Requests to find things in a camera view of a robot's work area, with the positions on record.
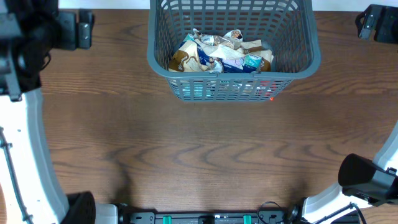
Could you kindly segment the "spaghetti pack with red end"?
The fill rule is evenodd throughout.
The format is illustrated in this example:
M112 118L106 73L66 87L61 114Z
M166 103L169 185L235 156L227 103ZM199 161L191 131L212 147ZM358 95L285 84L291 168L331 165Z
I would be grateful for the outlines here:
M241 86L239 100L264 101L269 99L277 89L277 84L270 81L247 81Z

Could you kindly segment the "cream cookie snack bag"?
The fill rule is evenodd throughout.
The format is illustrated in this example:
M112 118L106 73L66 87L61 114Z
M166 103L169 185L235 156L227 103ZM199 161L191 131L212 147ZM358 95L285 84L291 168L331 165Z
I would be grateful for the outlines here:
M265 49L251 52L245 57L232 60L224 60L224 71L230 73L270 72L271 63L274 59L272 50Z

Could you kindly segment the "blue Kleenex tissue pack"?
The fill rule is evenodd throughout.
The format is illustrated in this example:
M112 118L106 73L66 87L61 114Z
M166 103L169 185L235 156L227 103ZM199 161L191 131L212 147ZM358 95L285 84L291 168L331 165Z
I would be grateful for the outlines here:
M269 72L274 56L261 40L245 42L240 30L224 36L187 34L169 62L171 72Z

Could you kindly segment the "teal flushable wipes pack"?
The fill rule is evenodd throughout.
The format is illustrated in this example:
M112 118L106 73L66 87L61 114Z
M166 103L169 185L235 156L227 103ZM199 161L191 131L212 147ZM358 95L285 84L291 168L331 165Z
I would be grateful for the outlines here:
M215 96L216 82L214 81L183 82L180 86L184 100L206 100Z

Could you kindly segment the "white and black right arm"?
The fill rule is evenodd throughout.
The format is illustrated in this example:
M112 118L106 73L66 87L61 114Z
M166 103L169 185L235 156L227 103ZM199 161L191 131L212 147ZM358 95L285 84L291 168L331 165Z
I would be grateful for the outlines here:
M356 17L360 39L397 43L397 8L369 5ZM303 199L284 217L284 223L365 223L362 209L397 205L397 129L370 160L350 154L342 162L337 183Z

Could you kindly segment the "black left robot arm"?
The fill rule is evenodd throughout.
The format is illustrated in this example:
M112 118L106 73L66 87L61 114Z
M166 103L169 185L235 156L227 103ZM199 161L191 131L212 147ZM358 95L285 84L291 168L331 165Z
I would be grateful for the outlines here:
M65 194L43 122L41 71L52 49L91 47L94 14L55 0L1 2L1 190L8 223L117 223L113 204Z

